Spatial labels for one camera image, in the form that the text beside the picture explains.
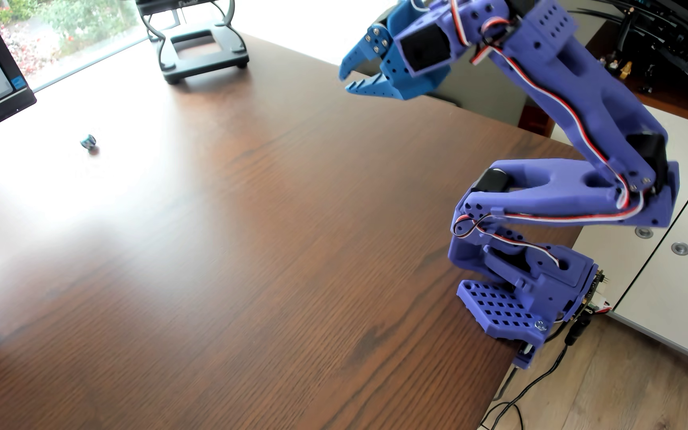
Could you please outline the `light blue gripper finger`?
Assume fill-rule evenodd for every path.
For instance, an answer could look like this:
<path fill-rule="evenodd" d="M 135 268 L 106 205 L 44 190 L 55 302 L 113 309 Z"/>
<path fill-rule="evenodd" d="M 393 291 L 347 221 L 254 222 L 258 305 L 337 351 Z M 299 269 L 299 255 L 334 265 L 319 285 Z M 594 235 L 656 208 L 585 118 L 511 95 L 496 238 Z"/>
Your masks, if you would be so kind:
<path fill-rule="evenodd" d="M 411 100 L 417 97 L 413 76 L 402 57 L 377 58 L 361 66 L 360 70 L 375 73 L 348 83 L 347 93 L 396 100 Z"/>
<path fill-rule="evenodd" d="M 339 65 L 339 80 L 345 80 L 358 65 L 375 58 L 383 58 L 393 42 L 385 24 L 372 24 L 366 34 L 346 54 Z"/>

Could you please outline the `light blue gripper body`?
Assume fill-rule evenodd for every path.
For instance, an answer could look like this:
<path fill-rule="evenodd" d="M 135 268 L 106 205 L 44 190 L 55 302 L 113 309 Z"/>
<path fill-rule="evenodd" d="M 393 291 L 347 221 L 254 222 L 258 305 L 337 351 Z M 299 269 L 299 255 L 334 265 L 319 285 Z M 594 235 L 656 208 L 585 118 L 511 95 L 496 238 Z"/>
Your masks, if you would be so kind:
<path fill-rule="evenodd" d="M 396 42 L 396 36 L 409 27 L 416 19 L 421 18 L 425 13 L 425 8 L 426 6 L 424 5 L 414 5 L 412 1 L 396 1 L 394 5 L 379 15 L 374 24 L 385 24 L 393 37 L 392 45 L 384 57 L 402 57 Z M 413 76 L 415 82 L 413 86 L 417 88 L 417 96 L 435 90 L 443 78 L 444 75 L 440 75 L 437 70 L 420 76 Z"/>

